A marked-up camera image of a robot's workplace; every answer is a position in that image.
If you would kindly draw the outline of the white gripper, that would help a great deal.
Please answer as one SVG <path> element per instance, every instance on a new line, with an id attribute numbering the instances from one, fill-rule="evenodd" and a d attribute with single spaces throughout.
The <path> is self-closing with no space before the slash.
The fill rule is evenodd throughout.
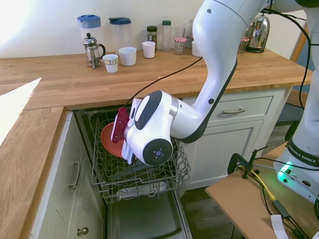
<path id="1" fill-rule="evenodd" d="M 133 161 L 133 151 L 127 143 L 127 135 L 129 130 L 134 126 L 134 120 L 126 120 L 126 117 L 123 118 L 116 115 L 111 134 L 111 141 L 113 143 L 119 143 L 121 140 L 123 141 L 121 157 L 127 160 L 128 164 L 131 165 Z"/>

